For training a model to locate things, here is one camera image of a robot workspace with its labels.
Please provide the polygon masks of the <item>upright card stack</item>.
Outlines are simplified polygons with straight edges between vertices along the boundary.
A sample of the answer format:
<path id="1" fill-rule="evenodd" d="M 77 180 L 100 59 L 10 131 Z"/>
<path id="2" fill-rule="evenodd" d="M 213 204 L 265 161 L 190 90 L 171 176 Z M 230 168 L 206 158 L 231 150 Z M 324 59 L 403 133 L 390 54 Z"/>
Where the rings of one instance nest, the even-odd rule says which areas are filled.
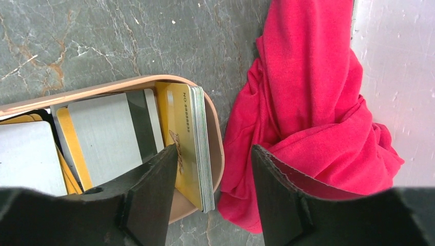
<path id="1" fill-rule="evenodd" d="M 203 213 L 208 213 L 215 209 L 215 202 L 212 185 L 204 90 L 199 86 L 191 86 L 190 94 L 192 99 L 192 119 L 196 160 L 199 171 L 201 201 L 203 205 L 202 211 Z"/>

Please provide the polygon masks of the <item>printed card in tray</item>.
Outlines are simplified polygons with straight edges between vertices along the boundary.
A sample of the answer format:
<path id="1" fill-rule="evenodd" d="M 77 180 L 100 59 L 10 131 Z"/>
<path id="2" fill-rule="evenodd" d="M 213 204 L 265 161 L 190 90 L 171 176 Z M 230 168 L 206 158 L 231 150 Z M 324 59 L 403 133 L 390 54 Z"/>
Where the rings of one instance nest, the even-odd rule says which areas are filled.
<path id="1" fill-rule="evenodd" d="M 64 102 L 50 107 L 52 116 L 60 108 L 72 117 L 93 187 L 144 164 L 164 148 L 152 89 Z"/>

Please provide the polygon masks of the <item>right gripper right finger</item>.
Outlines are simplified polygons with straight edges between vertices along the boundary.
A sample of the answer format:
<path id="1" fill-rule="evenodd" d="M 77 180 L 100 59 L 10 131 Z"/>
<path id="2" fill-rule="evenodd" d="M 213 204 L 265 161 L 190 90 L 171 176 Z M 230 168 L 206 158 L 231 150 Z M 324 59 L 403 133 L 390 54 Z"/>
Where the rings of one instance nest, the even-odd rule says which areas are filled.
<path id="1" fill-rule="evenodd" d="M 434 188 L 364 196 L 307 176 L 259 145 L 251 160 L 265 245 L 434 245 Z"/>

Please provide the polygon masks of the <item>gold VIP credit card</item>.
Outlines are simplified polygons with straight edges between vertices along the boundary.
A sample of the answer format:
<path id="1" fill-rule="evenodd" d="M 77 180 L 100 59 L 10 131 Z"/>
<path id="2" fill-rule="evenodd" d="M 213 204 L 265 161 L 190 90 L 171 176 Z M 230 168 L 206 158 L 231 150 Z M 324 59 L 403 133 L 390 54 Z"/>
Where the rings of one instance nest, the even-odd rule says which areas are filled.
<path id="1" fill-rule="evenodd" d="M 175 187 L 195 207 L 202 210 L 190 87 L 187 84 L 158 81 L 155 90 L 164 144 L 175 144 L 177 149 Z"/>

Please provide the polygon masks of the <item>red cloth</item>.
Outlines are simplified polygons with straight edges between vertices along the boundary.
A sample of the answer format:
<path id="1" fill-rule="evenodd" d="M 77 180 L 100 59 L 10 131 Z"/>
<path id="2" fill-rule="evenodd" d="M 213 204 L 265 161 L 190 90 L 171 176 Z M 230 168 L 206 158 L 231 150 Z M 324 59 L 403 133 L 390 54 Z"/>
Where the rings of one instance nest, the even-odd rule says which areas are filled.
<path id="1" fill-rule="evenodd" d="M 272 1 L 258 58 L 227 123 L 217 209 L 251 233 L 262 226 L 251 165 L 260 145 L 333 187 L 370 195 L 404 163 L 360 94 L 363 68 L 350 47 L 352 1 Z"/>

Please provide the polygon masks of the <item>pink oval tray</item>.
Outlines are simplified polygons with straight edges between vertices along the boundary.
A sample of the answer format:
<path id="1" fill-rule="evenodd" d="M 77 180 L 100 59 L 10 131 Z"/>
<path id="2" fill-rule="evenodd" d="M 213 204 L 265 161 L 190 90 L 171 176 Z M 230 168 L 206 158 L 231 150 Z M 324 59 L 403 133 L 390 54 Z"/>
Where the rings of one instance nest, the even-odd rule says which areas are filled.
<path id="1" fill-rule="evenodd" d="M 169 81 L 173 83 L 188 84 L 190 86 L 196 85 L 194 82 L 176 75 L 144 75 L 63 92 L 59 94 L 23 100 L 11 104 L 1 104 L 1 116 L 19 114 L 25 111 L 35 110 L 39 108 L 46 108 L 51 105 L 66 103 L 76 99 L 83 99 L 85 97 L 109 92 L 151 88 L 154 86 L 155 81 Z M 225 155 L 222 143 L 219 117 L 217 115 L 216 108 L 207 93 L 204 93 L 204 101 L 207 117 L 212 183 L 213 190 L 216 191 L 222 179 L 225 166 Z M 169 224 L 179 221 L 195 213 L 196 211 L 197 208 L 178 190 L 175 190 L 170 212 Z"/>

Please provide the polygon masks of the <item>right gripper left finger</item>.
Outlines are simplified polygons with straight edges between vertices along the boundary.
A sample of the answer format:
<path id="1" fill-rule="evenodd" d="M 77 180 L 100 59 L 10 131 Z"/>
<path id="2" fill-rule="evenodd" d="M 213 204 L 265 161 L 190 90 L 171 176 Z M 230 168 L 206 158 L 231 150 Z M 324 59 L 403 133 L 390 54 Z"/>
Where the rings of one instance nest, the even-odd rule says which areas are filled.
<path id="1" fill-rule="evenodd" d="M 164 245 L 177 150 L 80 195 L 1 189 L 1 245 Z"/>

